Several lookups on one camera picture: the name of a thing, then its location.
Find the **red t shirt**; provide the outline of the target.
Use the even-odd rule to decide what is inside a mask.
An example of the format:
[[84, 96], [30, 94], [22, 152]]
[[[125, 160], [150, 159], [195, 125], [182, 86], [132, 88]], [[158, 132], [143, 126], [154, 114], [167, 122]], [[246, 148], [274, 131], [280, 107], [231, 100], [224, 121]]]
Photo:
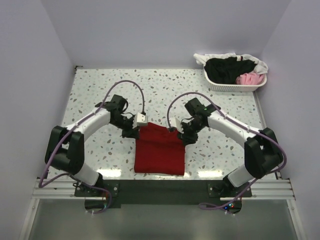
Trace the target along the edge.
[[141, 127], [135, 141], [134, 172], [183, 176], [185, 146], [178, 131], [151, 122]]

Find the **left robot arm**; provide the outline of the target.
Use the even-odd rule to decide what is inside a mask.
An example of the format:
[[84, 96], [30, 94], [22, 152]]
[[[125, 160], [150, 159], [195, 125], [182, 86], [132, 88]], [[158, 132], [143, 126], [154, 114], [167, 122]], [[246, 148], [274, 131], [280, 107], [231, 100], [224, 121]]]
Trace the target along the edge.
[[51, 130], [44, 161], [45, 169], [53, 167], [64, 171], [86, 185], [86, 191], [99, 196], [104, 190], [101, 173], [85, 163], [85, 142], [100, 128], [112, 125], [122, 130], [123, 138], [138, 139], [140, 127], [137, 116], [124, 115], [128, 101], [120, 95], [113, 95], [111, 101], [100, 102], [84, 118], [68, 126], [55, 126]]

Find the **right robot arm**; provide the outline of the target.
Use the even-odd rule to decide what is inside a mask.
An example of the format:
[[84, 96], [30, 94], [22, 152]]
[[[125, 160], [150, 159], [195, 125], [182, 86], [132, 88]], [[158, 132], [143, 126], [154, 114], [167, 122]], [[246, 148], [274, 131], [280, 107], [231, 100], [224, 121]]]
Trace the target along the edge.
[[219, 106], [205, 106], [197, 98], [188, 101], [184, 107], [191, 119], [188, 122], [175, 119], [174, 127], [185, 146], [195, 144], [202, 129], [211, 128], [233, 139], [244, 150], [244, 164], [223, 178], [222, 189], [227, 196], [235, 196], [242, 185], [263, 178], [284, 162], [275, 133], [270, 128], [261, 130], [245, 125], [229, 117]]

